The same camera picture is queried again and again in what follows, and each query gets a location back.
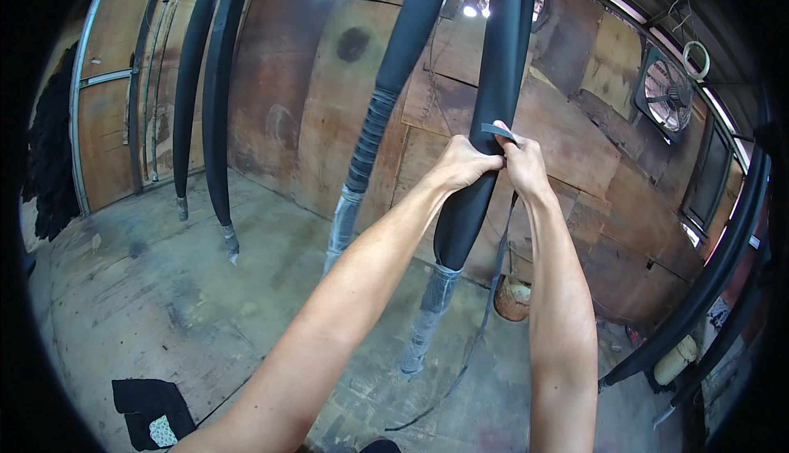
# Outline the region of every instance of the concrete floor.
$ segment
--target concrete floor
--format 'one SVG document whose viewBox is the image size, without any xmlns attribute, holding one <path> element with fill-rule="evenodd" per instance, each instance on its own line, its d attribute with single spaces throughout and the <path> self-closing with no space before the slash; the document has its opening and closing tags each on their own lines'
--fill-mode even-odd
<svg viewBox="0 0 789 453">
<path fill-rule="evenodd" d="M 229 172 L 238 266 L 226 251 L 204 176 L 189 180 L 189 221 L 172 185 L 72 224 L 35 251 L 30 290 L 53 365 L 108 451 L 133 451 L 111 380 L 178 385 L 194 421 L 221 416 L 321 277 L 329 221 Z M 414 259 L 381 320 L 354 354 L 306 445 L 358 451 L 383 428 L 432 405 L 450 386 L 482 319 L 488 292 L 462 280 L 425 360 L 408 381 L 399 360 L 429 277 Z M 620 327 L 600 324 L 600 375 L 624 359 Z M 610 350 L 611 344 L 621 353 Z M 657 431 L 670 397 L 643 375 L 600 396 L 595 451 L 680 451 L 680 414 Z M 528 323 L 491 317 L 466 378 L 438 409 L 402 432 L 404 451 L 525 451 L 530 385 Z"/>
</svg>

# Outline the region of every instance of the black fabric on floor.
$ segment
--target black fabric on floor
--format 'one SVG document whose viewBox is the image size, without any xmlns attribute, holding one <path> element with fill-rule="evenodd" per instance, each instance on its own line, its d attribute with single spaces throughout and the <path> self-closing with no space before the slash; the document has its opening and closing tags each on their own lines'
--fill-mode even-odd
<svg viewBox="0 0 789 453">
<path fill-rule="evenodd" d="M 112 395 L 115 409 L 125 414 L 129 439 L 137 451 L 162 449 L 151 439 L 149 426 L 163 415 L 179 440 L 196 429 L 175 383 L 161 379 L 113 379 Z"/>
<path fill-rule="evenodd" d="M 22 200 L 36 198 L 39 216 L 35 236 L 53 240 L 80 214 L 71 172 L 69 139 L 69 95 L 76 43 L 64 54 L 58 70 L 50 77 L 35 106 L 35 119 L 28 131 L 28 175 Z"/>
</svg>

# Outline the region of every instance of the hand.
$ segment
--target hand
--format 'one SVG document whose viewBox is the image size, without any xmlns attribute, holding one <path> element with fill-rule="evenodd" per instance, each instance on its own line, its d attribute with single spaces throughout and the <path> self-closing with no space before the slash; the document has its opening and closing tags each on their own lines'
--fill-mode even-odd
<svg viewBox="0 0 789 453">
<path fill-rule="evenodd" d="M 439 157 L 439 161 L 424 176 L 428 182 L 436 182 L 449 192 L 462 190 L 476 182 L 488 171 L 500 171 L 504 167 L 501 155 L 480 153 L 468 141 L 468 136 L 455 135 Z"/>
<path fill-rule="evenodd" d="M 501 121 L 494 121 L 493 125 L 510 131 Z M 547 181 L 540 144 L 515 133 L 512 133 L 512 136 L 515 142 L 499 135 L 496 135 L 496 140 L 504 149 L 504 156 L 507 157 L 507 173 L 515 191 L 526 201 L 552 191 Z"/>
</svg>

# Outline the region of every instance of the clear plastic film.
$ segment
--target clear plastic film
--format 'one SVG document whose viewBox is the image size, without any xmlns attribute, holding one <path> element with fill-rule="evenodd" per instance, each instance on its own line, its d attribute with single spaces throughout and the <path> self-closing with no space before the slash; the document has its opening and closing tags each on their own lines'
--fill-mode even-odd
<svg viewBox="0 0 789 453">
<path fill-rule="evenodd" d="M 364 197 L 363 192 L 352 192 L 347 186 L 342 186 L 340 200 L 335 209 L 335 219 L 331 223 L 331 231 L 329 232 L 329 246 L 326 248 L 323 276 L 326 276 L 337 258 L 350 244 L 353 226 L 356 224 L 356 217 L 359 215 L 359 208 L 361 208 L 361 201 Z"/>
<path fill-rule="evenodd" d="M 415 376 L 423 369 L 422 360 L 428 352 L 441 317 L 449 310 L 449 303 L 462 271 L 462 268 L 450 270 L 438 263 L 433 267 L 428 288 L 422 296 L 419 315 L 411 325 L 411 337 L 402 357 L 400 371 L 406 376 Z"/>
</svg>

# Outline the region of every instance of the exhaust fan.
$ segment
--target exhaust fan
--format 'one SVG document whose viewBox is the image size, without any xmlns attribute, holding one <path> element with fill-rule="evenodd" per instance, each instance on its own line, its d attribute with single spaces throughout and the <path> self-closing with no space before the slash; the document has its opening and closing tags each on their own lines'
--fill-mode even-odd
<svg viewBox="0 0 789 453">
<path fill-rule="evenodd" d="M 649 47 L 633 95 L 636 108 L 674 143 L 690 123 L 693 98 L 694 89 L 685 73 L 668 62 L 657 47 Z"/>
</svg>

